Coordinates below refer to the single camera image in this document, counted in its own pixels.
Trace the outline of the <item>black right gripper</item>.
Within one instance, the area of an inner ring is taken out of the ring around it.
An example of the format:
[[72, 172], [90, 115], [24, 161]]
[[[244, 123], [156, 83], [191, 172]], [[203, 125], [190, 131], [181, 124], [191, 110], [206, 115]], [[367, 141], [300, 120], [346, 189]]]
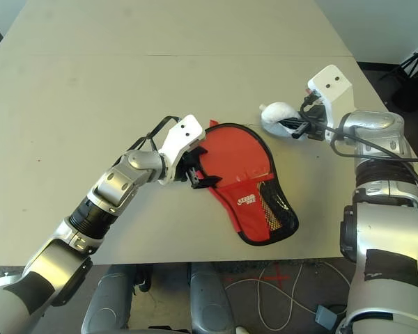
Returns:
[[325, 127], [327, 126], [325, 118], [309, 118], [309, 121], [299, 118], [285, 118], [281, 121], [281, 124], [285, 127], [298, 127], [291, 134], [294, 139], [300, 139], [307, 132], [307, 138], [309, 139], [325, 140]]

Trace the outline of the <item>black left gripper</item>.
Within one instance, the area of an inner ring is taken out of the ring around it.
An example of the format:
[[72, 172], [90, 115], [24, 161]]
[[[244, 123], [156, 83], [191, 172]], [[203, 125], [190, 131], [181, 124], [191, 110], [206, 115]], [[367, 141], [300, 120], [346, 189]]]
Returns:
[[190, 181], [193, 189], [214, 187], [221, 181], [222, 178], [218, 176], [207, 176], [202, 178], [197, 176], [197, 172], [201, 170], [201, 157], [207, 153], [208, 151], [200, 145], [190, 152], [185, 152], [176, 166], [176, 181]]

